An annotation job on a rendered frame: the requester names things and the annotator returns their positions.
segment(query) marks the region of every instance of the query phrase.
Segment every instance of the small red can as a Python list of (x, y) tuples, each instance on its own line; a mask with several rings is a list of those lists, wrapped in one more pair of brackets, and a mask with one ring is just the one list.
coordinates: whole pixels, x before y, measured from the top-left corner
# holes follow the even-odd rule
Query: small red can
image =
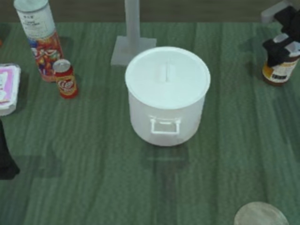
[(63, 98), (74, 98), (78, 94), (73, 67), (68, 60), (58, 60), (53, 64), (55, 80)]

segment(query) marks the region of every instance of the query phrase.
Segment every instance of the soda can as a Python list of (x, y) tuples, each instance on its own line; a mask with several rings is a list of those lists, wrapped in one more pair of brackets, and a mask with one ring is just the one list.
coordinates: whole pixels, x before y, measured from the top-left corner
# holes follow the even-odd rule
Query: soda can
[(42, 79), (55, 82), (53, 64), (63, 52), (48, 0), (15, 0), (14, 7)]
[(74, 98), (78, 94), (78, 87), (73, 73), (73, 67), (68, 60), (58, 60), (54, 63), (55, 78), (60, 95), (63, 98)]

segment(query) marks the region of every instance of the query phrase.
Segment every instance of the green tablecloth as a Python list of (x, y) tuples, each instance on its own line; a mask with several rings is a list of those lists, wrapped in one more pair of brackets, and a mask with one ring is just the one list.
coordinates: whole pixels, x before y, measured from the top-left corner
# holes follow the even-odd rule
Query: green tablecloth
[(145, 23), (142, 36), (199, 55), (211, 72), (202, 122), (184, 145), (155, 147), (129, 121), (124, 67), (110, 67), (122, 23), (57, 24), (80, 95), (41, 80), (20, 24), (2, 24), (0, 63), (22, 68), (3, 118), (22, 173), (0, 181), (1, 225), (231, 225), (244, 204), (300, 211), (300, 67), (262, 81), (262, 42), (279, 25)]

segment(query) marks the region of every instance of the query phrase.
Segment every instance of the white pot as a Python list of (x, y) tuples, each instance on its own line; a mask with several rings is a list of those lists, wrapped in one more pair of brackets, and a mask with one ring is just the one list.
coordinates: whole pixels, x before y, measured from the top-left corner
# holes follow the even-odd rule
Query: white pot
[(210, 73), (195, 54), (175, 47), (142, 52), (126, 70), (130, 118), (145, 141), (174, 146), (198, 130)]

